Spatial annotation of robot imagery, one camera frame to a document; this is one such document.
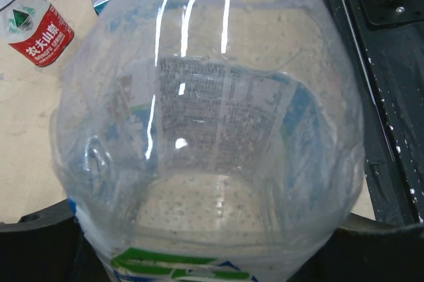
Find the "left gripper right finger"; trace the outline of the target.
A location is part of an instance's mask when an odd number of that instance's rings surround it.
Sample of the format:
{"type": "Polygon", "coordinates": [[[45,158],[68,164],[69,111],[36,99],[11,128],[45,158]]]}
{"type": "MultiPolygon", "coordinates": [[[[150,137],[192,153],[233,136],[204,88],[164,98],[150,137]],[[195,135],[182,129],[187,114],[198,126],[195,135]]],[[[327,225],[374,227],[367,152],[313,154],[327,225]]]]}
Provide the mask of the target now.
{"type": "Polygon", "coordinates": [[[290,281],[422,281],[423,225],[351,213],[290,281]]]}

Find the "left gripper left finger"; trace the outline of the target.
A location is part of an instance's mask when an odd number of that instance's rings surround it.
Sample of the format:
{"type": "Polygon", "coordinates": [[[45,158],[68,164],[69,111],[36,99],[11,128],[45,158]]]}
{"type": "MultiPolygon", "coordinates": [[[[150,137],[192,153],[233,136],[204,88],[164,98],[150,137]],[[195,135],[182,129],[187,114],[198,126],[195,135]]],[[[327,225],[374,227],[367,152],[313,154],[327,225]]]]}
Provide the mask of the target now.
{"type": "Polygon", "coordinates": [[[74,208],[63,200],[1,223],[2,281],[109,281],[84,238],[74,208]]]}

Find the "clear labelled bottle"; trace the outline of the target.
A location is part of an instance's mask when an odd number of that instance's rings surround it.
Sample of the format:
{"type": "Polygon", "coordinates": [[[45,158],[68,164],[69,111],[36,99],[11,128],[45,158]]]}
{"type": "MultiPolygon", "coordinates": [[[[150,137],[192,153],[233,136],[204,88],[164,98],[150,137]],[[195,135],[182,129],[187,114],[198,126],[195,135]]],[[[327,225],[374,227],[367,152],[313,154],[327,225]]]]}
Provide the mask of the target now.
{"type": "Polygon", "coordinates": [[[362,102],[322,0],[111,0],[51,138],[112,281],[288,281],[364,178],[362,102]]]}

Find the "clear bottle with red ring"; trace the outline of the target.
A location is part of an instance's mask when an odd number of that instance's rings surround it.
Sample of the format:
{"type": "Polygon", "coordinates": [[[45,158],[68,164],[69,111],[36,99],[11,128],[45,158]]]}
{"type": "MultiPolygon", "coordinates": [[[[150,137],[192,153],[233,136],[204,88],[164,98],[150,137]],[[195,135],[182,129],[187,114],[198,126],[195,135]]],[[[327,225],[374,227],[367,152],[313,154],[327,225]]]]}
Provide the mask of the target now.
{"type": "Polygon", "coordinates": [[[74,39],[74,31],[48,0],[1,0],[1,40],[44,68],[74,39]]]}

